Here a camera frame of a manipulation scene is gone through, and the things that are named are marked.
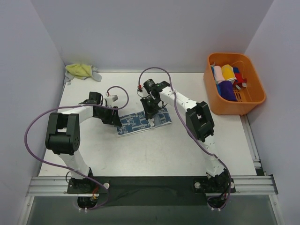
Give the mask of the blue white patterned towel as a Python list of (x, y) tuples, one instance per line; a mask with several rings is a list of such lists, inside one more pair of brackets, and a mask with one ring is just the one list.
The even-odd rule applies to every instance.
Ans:
[[(171, 117), (166, 108), (159, 110), (153, 119), (155, 120), (156, 125), (154, 129), (172, 124)], [(122, 126), (117, 127), (118, 137), (133, 135), (153, 129), (150, 128), (149, 122), (145, 118), (144, 111), (121, 116), (120, 121)]]

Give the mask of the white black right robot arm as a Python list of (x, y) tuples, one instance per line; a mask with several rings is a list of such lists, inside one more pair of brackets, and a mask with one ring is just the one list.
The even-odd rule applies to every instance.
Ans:
[(170, 83), (163, 81), (154, 83), (152, 79), (139, 85), (138, 92), (146, 119), (151, 120), (161, 109), (159, 103), (166, 103), (174, 107), (177, 116), (186, 129), (188, 135), (202, 150), (208, 187), (213, 192), (231, 184), (231, 175), (226, 165), (218, 157), (214, 141), (214, 121), (206, 102), (196, 102), (172, 89)]

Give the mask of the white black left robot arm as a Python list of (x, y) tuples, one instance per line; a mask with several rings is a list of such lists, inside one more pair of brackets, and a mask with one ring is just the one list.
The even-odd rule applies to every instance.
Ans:
[(114, 102), (117, 95), (104, 98), (98, 92), (90, 92), (89, 98), (81, 102), (79, 107), (64, 112), (53, 112), (49, 115), (45, 145), (58, 155), (66, 167), (71, 168), (71, 184), (78, 186), (84, 193), (91, 192), (95, 187), (92, 170), (80, 154), (79, 146), (80, 123), (89, 118), (97, 118), (103, 124), (120, 126), (117, 106)]

